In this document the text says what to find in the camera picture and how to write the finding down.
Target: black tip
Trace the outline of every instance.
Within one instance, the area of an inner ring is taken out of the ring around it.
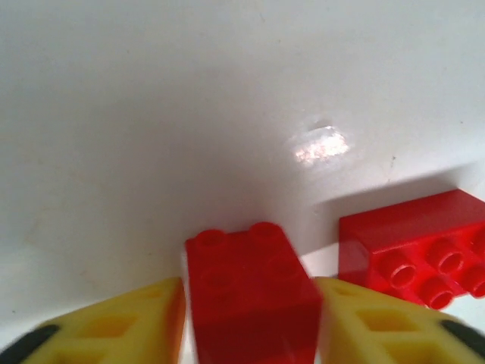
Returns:
[[[57,325],[47,325],[25,334],[0,353],[0,364],[21,364],[59,329]]]
[[[479,331],[451,320],[442,320],[440,324],[478,356],[485,359],[485,337]]]

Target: toy brick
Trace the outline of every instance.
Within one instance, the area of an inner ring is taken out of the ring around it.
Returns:
[[[442,309],[485,296],[485,203],[461,191],[339,221],[339,278]]]
[[[483,364],[485,337],[457,318],[333,278],[324,296],[322,364]]]
[[[199,364],[312,364],[321,297],[272,223],[186,242]]]
[[[0,353],[1,364],[177,364],[181,278],[53,318]]]

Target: white surface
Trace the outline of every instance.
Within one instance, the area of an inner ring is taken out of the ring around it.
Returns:
[[[341,215],[484,199],[484,37],[482,0],[3,0],[0,346],[179,274],[203,228],[307,254]]]

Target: red lego brick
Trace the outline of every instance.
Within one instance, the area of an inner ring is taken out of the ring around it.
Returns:
[[[186,253],[199,364],[313,364],[322,299],[279,226],[203,231]]]
[[[453,190],[341,218],[339,278],[433,309],[485,296],[485,202]]]

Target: yellow plastic piece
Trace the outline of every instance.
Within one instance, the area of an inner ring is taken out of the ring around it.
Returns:
[[[345,281],[314,281],[324,296],[324,364],[485,363],[441,327],[455,317]]]
[[[61,329],[23,364],[176,364],[185,311],[168,278],[44,322]]]

